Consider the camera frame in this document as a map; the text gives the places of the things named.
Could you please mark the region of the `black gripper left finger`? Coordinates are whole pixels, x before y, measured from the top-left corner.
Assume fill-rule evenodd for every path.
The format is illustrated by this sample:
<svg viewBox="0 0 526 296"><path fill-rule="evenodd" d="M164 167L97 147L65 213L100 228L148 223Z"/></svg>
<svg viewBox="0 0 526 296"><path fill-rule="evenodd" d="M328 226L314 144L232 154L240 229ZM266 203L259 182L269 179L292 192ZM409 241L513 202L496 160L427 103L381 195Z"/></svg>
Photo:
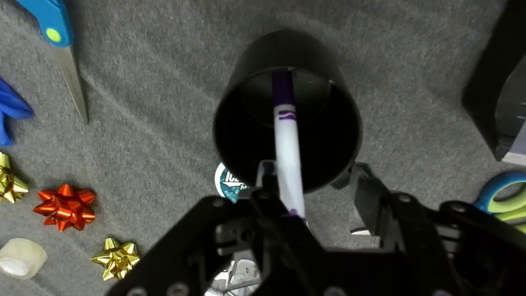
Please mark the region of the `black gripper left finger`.
<svg viewBox="0 0 526 296"><path fill-rule="evenodd" d="M256 185L251 197L263 228L273 236L292 241L307 229L302 216L304 198L294 202L279 180L281 172L276 162L263 159L256 169Z"/></svg>

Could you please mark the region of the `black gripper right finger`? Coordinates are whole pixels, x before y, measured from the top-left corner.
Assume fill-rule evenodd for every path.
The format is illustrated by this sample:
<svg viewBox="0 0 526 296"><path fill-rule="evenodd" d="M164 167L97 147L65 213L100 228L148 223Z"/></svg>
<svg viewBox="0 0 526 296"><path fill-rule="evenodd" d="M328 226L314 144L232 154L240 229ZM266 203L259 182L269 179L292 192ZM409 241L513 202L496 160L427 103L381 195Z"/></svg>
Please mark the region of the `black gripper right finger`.
<svg viewBox="0 0 526 296"><path fill-rule="evenodd" d="M363 226L371 234L378 234L384 223L383 210L386 205L383 203L383 198L388 197L391 190L366 162L355 162L332 182L333 188L350 185L355 187L352 200L356 213L363 220Z"/></svg>

